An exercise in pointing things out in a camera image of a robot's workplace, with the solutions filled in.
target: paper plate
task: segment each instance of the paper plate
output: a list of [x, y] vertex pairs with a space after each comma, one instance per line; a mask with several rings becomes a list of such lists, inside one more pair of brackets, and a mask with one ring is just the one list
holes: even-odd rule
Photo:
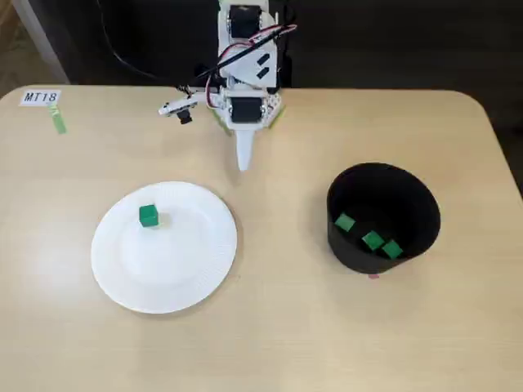
[[[141, 206], [155, 204], [160, 225], [143, 228]], [[149, 185], [105, 214], [92, 240], [92, 272], [114, 302], [165, 314], [195, 305], [225, 279], [236, 254], [229, 208], [185, 182]]]

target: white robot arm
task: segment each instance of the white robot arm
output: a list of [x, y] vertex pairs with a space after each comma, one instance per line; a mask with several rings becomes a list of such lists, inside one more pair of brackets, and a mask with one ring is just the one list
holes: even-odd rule
[[218, 13], [218, 66], [225, 86], [211, 93], [212, 72], [205, 92], [191, 93], [184, 100], [167, 103], [160, 115], [176, 114], [190, 123], [190, 109], [205, 102], [215, 110], [236, 137], [240, 171], [248, 170], [254, 135], [272, 124], [283, 108], [278, 93], [278, 48], [274, 38], [290, 33], [295, 24], [281, 26], [269, 13], [268, 0], [224, 0]]

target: wire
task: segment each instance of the wire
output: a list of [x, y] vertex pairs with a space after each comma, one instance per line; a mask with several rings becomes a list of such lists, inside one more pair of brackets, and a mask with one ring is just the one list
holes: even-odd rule
[[269, 34], [267, 37], [263, 38], [261, 41], [258, 41], [256, 43], [254, 43], [252, 46], [248, 47], [244, 51], [241, 51], [237, 55], [234, 55], [234, 56], [232, 56], [231, 58], [229, 58], [229, 59], [227, 59], [225, 61], [219, 62], [215, 67], [202, 72], [200, 75], [198, 75], [196, 78], [194, 78], [194, 80], [205, 78], [208, 75], [213, 75], [216, 72], [218, 72], [220, 69], [226, 67], [227, 65], [231, 65], [232, 63], [235, 63], [236, 61], [238, 61], [240, 59], [243, 59], [249, 53], [252, 53], [256, 49], [258, 49], [258, 48], [262, 47], [263, 45], [265, 45], [266, 43], [268, 43], [268, 42], [272, 41], [273, 39], [276, 39], [277, 37], [279, 37], [282, 34], [282, 32], [285, 31], [288, 27], [289, 27], [288, 24], [284, 25], [284, 26], [281, 26], [279, 29], [277, 29], [273, 33]]
[[157, 75], [154, 75], [154, 74], [146, 72], [146, 71], [142, 71], [141, 69], [138, 69], [134, 65], [130, 64], [128, 61], [125, 61], [125, 59], [122, 58], [121, 55], [114, 49], [113, 43], [111, 42], [110, 37], [109, 37], [109, 32], [107, 31], [107, 23], [106, 23], [106, 19], [105, 19], [104, 8], [102, 7], [100, 0], [96, 0], [96, 5], [98, 6], [98, 9], [100, 10], [100, 19], [101, 19], [102, 29], [104, 30], [105, 43], [107, 43], [107, 46], [111, 50], [111, 52], [112, 52], [113, 56], [116, 58], [116, 60], [118, 60], [121, 64], [125, 65], [128, 69], [130, 69], [131, 71], [133, 71], [137, 74], [141, 74], [143, 76], [146, 76], [147, 78], [151, 78], [154, 80], [159, 80], [160, 77], [158, 77]]
[[[233, 47], [238, 47], [238, 46], [247, 46], [248, 49], [255, 46], [256, 43], [255, 41], [257, 39], [259, 39], [260, 37], [262, 37], [264, 34], [272, 31], [272, 30], [279, 30], [279, 34], [278, 34], [278, 37], [281, 37], [282, 35], [284, 34], [287, 34], [287, 33], [291, 33], [292, 31], [294, 31], [295, 29], [297, 29], [297, 25], [295, 24], [290, 24], [288, 26], [281, 26], [279, 24], [274, 24], [272, 26], [269, 26], [269, 27], [265, 27], [264, 29], [258, 31], [256, 34], [254, 34], [251, 38], [248, 39], [247, 42], [237, 42], [237, 43], [233, 43], [232, 45], [229, 45], [218, 57], [218, 66], [220, 66], [222, 63], [221, 63], [221, 60], [226, 56], [226, 54], [230, 51], [230, 49], [232, 49]], [[241, 53], [239, 53], [240, 55], [242, 55], [244, 52], [248, 51], [248, 49], [246, 49], [245, 51], [242, 51]], [[210, 109], [216, 109], [217, 107], [211, 102], [211, 92], [210, 92], [210, 85], [211, 85], [211, 80], [212, 80], [212, 76], [214, 75], [214, 73], [210, 73], [208, 78], [207, 78], [207, 82], [205, 83], [205, 96], [206, 96], [206, 101], [207, 101], [207, 107], [209, 107]]]
[[[248, 47], [250, 45], [252, 45], [250, 43], [250, 39], [248, 42], [237, 42], [237, 43], [233, 43], [232, 45], [229, 45], [218, 57], [218, 62], [220, 62], [221, 59], [223, 59], [226, 56], [226, 54], [230, 51], [230, 49], [232, 49], [233, 47], [238, 47], [238, 46]], [[212, 80], [212, 73], [209, 75], [209, 77], [207, 79], [207, 83], [205, 84], [205, 96], [207, 99], [207, 107], [210, 109], [216, 109], [217, 107], [211, 102], [211, 91], [210, 91], [211, 80]]]
[[[118, 60], [120, 62], [120, 64], [124, 65], [127, 69], [131, 70], [135, 74], [140, 74], [142, 76], [145, 76], [147, 78], [150, 78], [150, 79], [153, 79], [156, 81], [160, 81], [160, 82], [165, 81], [166, 84], [169, 84], [167, 82], [167, 78], [161, 78], [160, 76], [155, 75], [153, 73], [146, 72], [142, 69], [138, 69], [137, 67], [135, 67], [134, 65], [132, 65], [131, 63], [126, 61], [123, 57], [121, 57], [121, 55], [116, 51], [116, 49], [113, 46], [113, 43], [111, 42], [111, 39], [109, 36], [109, 31], [107, 29], [107, 21], [105, 18], [104, 8], [101, 5], [100, 0], [96, 0], [96, 5], [98, 6], [98, 10], [100, 11], [100, 21], [101, 21], [102, 30], [104, 32], [105, 43], [107, 44], [107, 47], [111, 51], [111, 54], [114, 56], [114, 58], [116, 60]], [[178, 91], [181, 91], [181, 92], [187, 94], [188, 97], [191, 97], [193, 95], [193, 92], [189, 89], [188, 86], [175, 86], [175, 88]]]

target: black cable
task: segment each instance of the black cable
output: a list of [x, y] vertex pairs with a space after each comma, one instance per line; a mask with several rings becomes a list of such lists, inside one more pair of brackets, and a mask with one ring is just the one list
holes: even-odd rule
[[[153, 73], [149, 73], [149, 72], [143, 71], [141, 69], [138, 69], [137, 67], [135, 67], [134, 65], [130, 64], [124, 58], [121, 57], [121, 55], [114, 49], [114, 46], [113, 46], [113, 44], [112, 44], [112, 42], [110, 40], [109, 33], [107, 31], [107, 24], [106, 24], [106, 20], [105, 20], [105, 13], [104, 13], [104, 9], [103, 9], [103, 7], [102, 7], [102, 5], [100, 3], [100, 0], [96, 0], [96, 5], [98, 6], [98, 9], [100, 10], [101, 25], [102, 25], [102, 29], [103, 29], [104, 36], [105, 36], [105, 42], [107, 43], [107, 46], [110, 49], [110, 51], [113, 54], [113, 56], [122, 65], [124, 65], [126, 68], [130, 69], [131, 71], [133, 71], [133, 72], [135, 72], [137, 74], [140, 74], [142, 76], [146, 76], [147, 78], [151, 78], [151, 79], [156, 80], [156, 81], [167, 80], [167, 78], [161, 78], [160, 76], [154, 75]], [[285, 6], [288, 7], [288, 0], [285, 1]], [[226, 67], [228, 65], [231, 65], [231, 64], [235, 63], [238, 60], [243, 59], [246, 55], [248, 55], [249, 53], [252, 53], [256, 49], [262, 47], [263, 45], [265, 45], [266, 43], [272, 41], [273, 39], [277, 39], [278, 36], [280, 36], [282, 34], [282, 32], [285, 31], [289, 27], [289, 25], [291, 25], [293, 23], [293, 21], [295, 19], [296, 19], [296, 13], [294, 13], [293, 18], [290, 21], [286, 21], [285, 20], [284, 24], [279, 29], [277, 29], [273, 33], [269, 34], [267, 37], [265, 37], [262, 40], [256, 42], [254, 45], [252, 45], [251, 47], [245, 49], [244, 51], [241, 51], [237, 55], [234, 55], [231, 58], [229, 58], [229, 59], [227, 59], [227, 60], [217, 64], [215, 67], [202, 72], [201, 74], [196, 76], [193, 79], [193, 81], [197, 81], [197, 80], [200, 80], [201, 78], [205, 78], [206, 76], [208, 76], [210, 74], [215, 74], [220, 69], [222, 69], [222, 68], [224, 68], [224, 67]], [[175, 86], [175, 88], [178, 91], [184, 92], [188, 96], [192, 96], [192, 91], [189, 89], [189, 84], [185, 85], [185, 86]]]
[[[171, 84], [168, 82], [168, 78], [162, 78], [153, 73], [149, 73], [142, 69], [138, 69], [137, 67], [135, 67], [134, 65], [132, 65], [131, 63], [126, 61], [123, 57], [121, 57], [121, 55], [116, 51], [116, 49], [114, 49], [113, 43], [111, 42], [109, 32], [107, 29], [104, 8], [102, 7], [100, 0], [96, 0], [96, 5], [98, 6], [98, 10], [100, 11], [100, 21], [101, 21], [102, 30], [104, 32], [105, 42], [107, 44], [107, 47], [111, 51], [112, 55], [114, 56], [114, 58], [116, 58], [116, 60], [118, 60], [120, 62], [120, 64], [124, 65], [127, 69], [130, 69], [135, 74], [140, 74], [142, 76], [146, 76], [147, 78], [153, 79], [157, 82], [164, 82], [165, 84]], [[192, 96], [192, 94], [193, 94], [192, 91], [187, 86], [175, 86], [175, 88], [178, 91], [181, 91], [181, 92], [187, 94], [188, 96]]]
[[267, 37], [256, 42], [251, 47], [248, 47], [247, 49], [245, 49], [244, 51], [241, 51], [237, 55], [234, 55], [231, 58], [229, 58], [225, 61], [222, 61], [221, 63], [217, 64], [215, 67], [208, 69], [205, 72], [202, 72], [200, 75], [198, 75], [196, 78], [194, 78], [194, 80], [199, 80], [201, 78], [205, 78], [211, 74], [218, 72], [220, 69], [225, 68], [226, 66], [231, 65], [231, 64], [235, 63], [236, 61], [243, 59], [249, 53], [252, 53], [256, 49], [259, 49], [260, 47], [265, 45], [266, 43], [272, 41], [273, 39], [276, 39], [278, 36], [280, 36], [282, 34], [283, 31], [285, 31], [289, 27], [289, 25], [290, 24], [284, 24], [279, 29], [277, 29], [273, 33], [269, 34]]
[[107, 44], [107, 47], [109, 47], [109, 50], [111, 51], [112, 55], [118, 60], [122, 65], [124, 65], [127, 69], [130, 69], [135, 74], [140, 74], [142, 76], [146, 76], [147, 78], [151, 78], [153, 80], [159, 80], [161, 79], [159, 76], [154, 75], [152, 73], [142, 71], [141, 69], [138, 69], [131, 63], [127, 62], [124, 58], [121, 57], [121, 55], [114, 49], [113, 43], [110, 40], [109, 32], [107, 30], [107, 23], [105, 20], [105, 13], [104, 8], [101, 6], [100, 0], [96, 0], [96, 4], [98, 6], [98, 9], [100, 10], [100, 20], [101, 20], [101, 26], [104, 31], [104, 37], [105, 37], [105, 43]]

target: black cup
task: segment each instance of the black cup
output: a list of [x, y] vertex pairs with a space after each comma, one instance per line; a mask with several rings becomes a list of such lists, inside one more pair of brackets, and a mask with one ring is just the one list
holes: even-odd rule
[[[385, 163], [363, 163], [345, 170], [329, 189], [329, 245], [350, 269], [380, 274], [424, 253], [440, 232], [440, 209], [431, 191], [415, 176]], [[335, 225], [345, 213], [355, 221], [346, 232]], [[391, 259], [372, 252], [362, 239], [374, 231], [403, 249]]]

